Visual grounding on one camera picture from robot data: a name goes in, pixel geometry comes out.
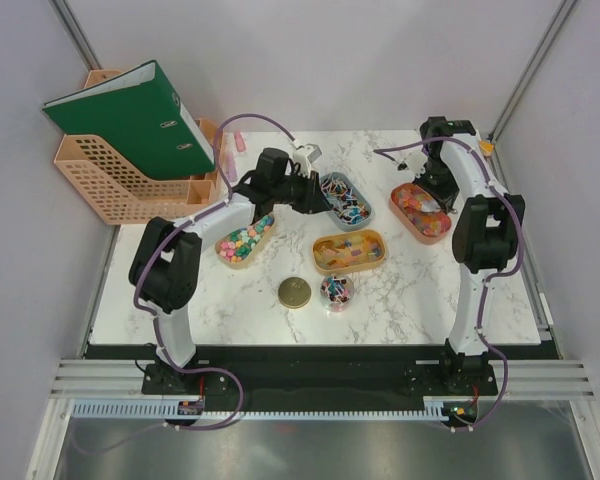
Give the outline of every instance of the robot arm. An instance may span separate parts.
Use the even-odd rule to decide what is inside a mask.
[[[171,259],[161,256],[155,261],[142,283],[140,298],[156,307],[162,342],[176,365],[186,365],[196,351],[187,304],[198,283],[202,251],[271,213],[275,204],[289,204],[305,214],[330,210],[318,174],[311,171],[311,163],[320,154],[316,145],[299,146],[292,160],[282,150],[265,148],[255,170],[245,174],[228,198],[198,212],[193,223],[169,242],[164,252],[172,253]],[[137,286],[163,240],[188,221],[182,218],[169,222],[156,217],[147,223],[129,271],[132,285]],[[161,350],[158,355],[166,361]]]
[[[424,173],[414,183],[432,195],[445,212],[451,210],[458,193],[465,199],[452,239],[453,255],[460,264],[460,294],[456,320],[446,344],[447,373],[449,377],[484,377],[487,347],[479,333],[491,318],[491,293],[500,280],[489,278],[507,266],[518,248],[513,219],[494,190],[511,204],[520,223],[524,199],[509,195],[484,159],[480,156],[479,163],[474,157],[472,150],[480,150],[469,121],[430,117],[420,127],[420,134],[423,141],[429,140],[423,149],[428,158]],[[463,145],[445,141],[450,138]],[[483,297],[487,282],[489,294]],[[478,318],[481,329],[477,328]]]

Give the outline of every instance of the binder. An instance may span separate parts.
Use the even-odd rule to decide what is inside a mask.
[[[104,138],[154,180],[215,169],[209,142],[155,60],[47,102],[43,111],[67,135]]]

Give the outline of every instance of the white wall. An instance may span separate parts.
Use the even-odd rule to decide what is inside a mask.
[[[559,339],[600,402],[600,0],[580,2],[498,148]]]
[[[491,129],[559,0],[68,0],[108,68],[156,58],[194,116]],[[250,123],[244,129],[262,130]]]
[[[60,134],[40,112],[85,74],[47,0],[0,0],[0,480],[24,477],[108,238],[53,167]]]

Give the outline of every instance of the small glass jar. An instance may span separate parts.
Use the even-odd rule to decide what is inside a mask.
[[[353,281],[346,275],[327,275],[320,284],[320,301],[330,312],[346,310],[353,300],[353,294]]]

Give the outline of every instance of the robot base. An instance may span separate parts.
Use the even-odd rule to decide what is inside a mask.
[[[407,366],[410,395],[423,397],[473,397],[473,387],[478,387],[480,396],[495,396],[498,387],[488,354],[465,356],[445,342],[444,353],[439,362],[412,362]]]

